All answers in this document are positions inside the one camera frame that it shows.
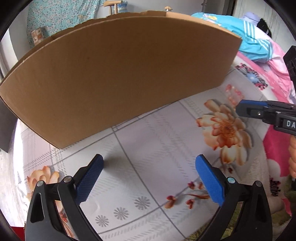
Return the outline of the person right hand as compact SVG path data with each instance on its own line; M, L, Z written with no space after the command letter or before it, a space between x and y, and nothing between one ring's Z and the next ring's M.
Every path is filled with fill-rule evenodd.
M296 138L293 135L290 136L288 151L290 153L290 158L288 160L290 175L292 178L296 178Z

